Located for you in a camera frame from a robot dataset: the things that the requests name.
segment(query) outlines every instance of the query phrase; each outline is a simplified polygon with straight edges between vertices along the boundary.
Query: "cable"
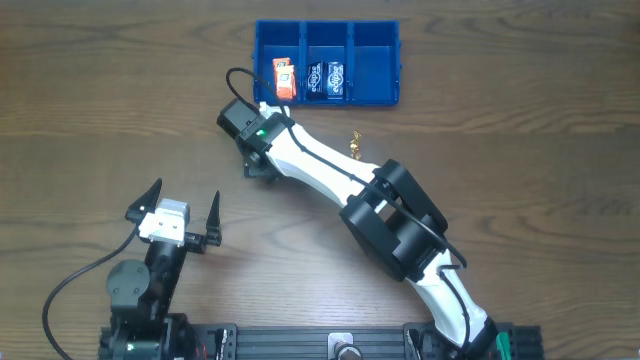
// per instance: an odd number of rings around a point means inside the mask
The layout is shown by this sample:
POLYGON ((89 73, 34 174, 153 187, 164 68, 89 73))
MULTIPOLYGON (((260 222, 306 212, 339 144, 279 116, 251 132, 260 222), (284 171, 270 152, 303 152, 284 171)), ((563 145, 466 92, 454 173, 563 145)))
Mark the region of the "cable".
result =
MULTIPOLYGON (((242 101, 242 103, 244 103, 245 105, 247 105, 250 108, 254 109, 254 111, 257 111, 256 107, 253 106, 252 104, 249 104, 242 96, 240 96, 240 94, 238 94, 238 92, 233 87, 233 85, 231 85, 230 76, 234 72, 242 72, 242 73, 245 73, 245 74, 253 77, 254 79, 258 80, 258 82, 260 82, 260 84, 262 84, 262 86, 264 86, 267 90, 269 90, 269 92, 271 93, 273 98, 276 100, 276 103, 280 107, 280 111, 282 112, 283 115, 286 116, 287 113, 284 111, 284 105, 282 104, 282 102, 278 98, 278 95, 276 94, 276 91, 273 89, 272 86, 269 85, 269 83, 265 79, 263 79, 261 76, 255 74, 254 72, 252 72, 250 70, 247 70, 247 69, 244 69, 244 68, 239 68, 239 67, 234 67, 234 68, 231 68, 231 69, 229 69, 227 71, 226 80, 227 80, 227 86, 229 86, 229 90, 231 90, 233 95, 235 95, 238 98, 238 100, 242 101)), ((427 225, 425 225, 422 221, 420 221, 418 218, 413 216, 413 214, 411 214, 409 211, 407 211, 404 207, 402 207, 400 204, 398 204, 395 200, 393 200, 387 194, 385 194, 382 191, 380 191, 375 186, 373 186, 373 185, 369 184, 368 182, 360 179, 356 175, 354 175, 354 174, 352 174, 352 173, 350 173, 350 172, 348 172, 346 170, 343 170, 339 166, 333 164, 332 162, 330 162, 328 160, 325 160, 323 157, 321 157, 321 156, 315 154, 314 152, 312 152, 311 150, 307 149, 306 146, 302 145, 300 143, 300 141, 298 141, 298 138, 296 138, 296 135, 293 133, 293 130, 292 130, 291 126, 287 126, 287 129, 289 130, 289 136, 291 136, 291 139, 296 144, 296 146, 298 148, 300 148, 300 151, 309 154, 309 156, 311 156, 312 158, 320 161, 321 163, 323 163, 323 164, 329 166, 330 168, 332 168, 333 170, 335 170, 335 171, 339 172, 340 174, 348 177, 349 180, 357 182, 358 184, 362 185, 365 189, 373 192, 377 197, 379 197, 382 200, 386 201, 389 205, 391 205, 393 208, 398 210, 402 215, 406 216, 409 220, 414 222, 416 225, 421 227, 423 230, 427 231, 427 233, 429 233, 436 240, 436 242, 438 242, 438 244, 441 247, 449 250, 460 261, 460 263, 462 264, 462 267, 464 267, 464 268, 467 267, 467 260, 464 258, 462 253, 460 251, 458 251, 458 249, 456 249, 455 246, 451 245, 451 243, 449 243, 444 238, 444 236, 437 234, 435 231, 433 231, 431 228, 429 228, 427 225)))
POLYGON ((58 295, 58 293, 60 292, 60 290, 62 290, 62 288, 69 285, 69 283, 75 280, 78 276, 88 272, 91 269, 94 269, 102 265, 103 263, 107 262, 108 260, 111 260, 114 256, 122 252, 122 250, 124 250, 124 248, 126 248, 127 245, 131 243, 131 240, 133 240, 134 236, 136 235, 137 229, 138 229, 137 226, 134 227, 133 230, 131 231, 131 234, 129 234, 129 237, 127 237, 127 239, 122 243, 122 245, 120 245, 120 247, 115 249, 112 253, 83 267, 82 269, 69 275, 69 277, 67 277, 66 279, 62 280, 62 282, 58 284, 58 286, 56 286, 55 289, 53 289, 51 294, 49 294, 47 301, 44 302, 44 307, 42 308, 42 328, 44 329, 44 334, 47 336, 47 339, 51 343, 51 346, 53 346, 53 348, 56 350, 58 355, 60 355, 63 359, 73 360, 69 355, 67 355, 66 352, 64 352, 64 350, 62 350, 62 348, 60 347, 56 339, 53 337, 53 334, 51 333, 51 328, 49 327, 49 308, 51 307, 51 302, 53 302, 53 298, 55 298, 56 295, 58 295))
POLYGON ((460 354, 459 354, 460 356, 462 356, 467 352, 467 349, 471 345, 471 343, 469 342, 469 336, 471 335, 471 320, 469 318, 469 312, 467 311, 467 307, 464 305, 464 301, 462 301, 462 296, 460 296, 460 293, 458 293, 458 290, 456 290, 456 288, 453 287, 453 284, 451 283, 451 281, 443 273, 443 270, 458 270, 459 268, 460 268, 460 265, 441 265, 441 266, 438 266, 438 269, 436 270, 436 272, 438 273, 438 276, 440 277, 440 279, 442 279, 442 281, 444 281, 444 283, 447 284, 449 289, 451 289, 451 292, 456 297, 456 299, 458 299, 458 302, 460 303, 460 307, 462 308, 462 316, 464 317, 464 327, 465 327, 464 340, 462 341, 462 346, 460 347, 460 354))

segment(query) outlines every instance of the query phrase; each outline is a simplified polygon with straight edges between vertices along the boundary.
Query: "wooden tabletop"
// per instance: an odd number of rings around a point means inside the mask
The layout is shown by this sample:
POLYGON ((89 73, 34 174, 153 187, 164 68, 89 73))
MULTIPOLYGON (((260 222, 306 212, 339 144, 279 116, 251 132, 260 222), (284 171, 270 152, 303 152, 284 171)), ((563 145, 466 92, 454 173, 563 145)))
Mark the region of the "wooden tabletop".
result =
MULTIPOLYGON (((192 322, 402 325, 431 315, 365 257, 338 207, 284 179, 245 179, 215 124, 260 18, 393 18, 393 108, 295 108, 345 154, 400 161, 448 218, 460 273, 496 320, 542 326, 548 358, 640 346, 640 7, 597 1, 2 1, 0 352, 53 359, 40 316, 67 275, 118 247, 153 181, 200 232, 222 193, 223 246, 189 255, 172 304, 192 322)), ((250 80, 238 76, 249 96, 250 80)), ((75 359, 108 325, 106 275, 55 299, 75 359)))

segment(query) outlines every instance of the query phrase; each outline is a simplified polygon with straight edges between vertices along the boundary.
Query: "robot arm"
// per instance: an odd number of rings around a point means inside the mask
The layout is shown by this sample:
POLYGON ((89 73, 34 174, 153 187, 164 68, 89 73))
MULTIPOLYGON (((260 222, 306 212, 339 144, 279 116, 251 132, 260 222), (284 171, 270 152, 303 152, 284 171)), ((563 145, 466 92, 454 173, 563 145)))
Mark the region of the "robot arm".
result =
POLYGON ((410 280, 431 310, 436 328, 458 355, 480 356, 498 331, 450 270, 449 251, 398 211, 382 219, 378 213, 387 205, 384 200, 303 151, 286 128, 307 150, 369 182, 388 197, 400 198, 405 210, 442 235, 448 227, 444 216, 411 174, 393 160, 378 167, 348 158, 312 138, 279 111, 263 106, 261 112, 234 100, 218 117, 218 125, 236 140, 245 157, 245 175, 293 177, 336 202, 342 208, 340 216, 365 253, 394 279, 410 280))

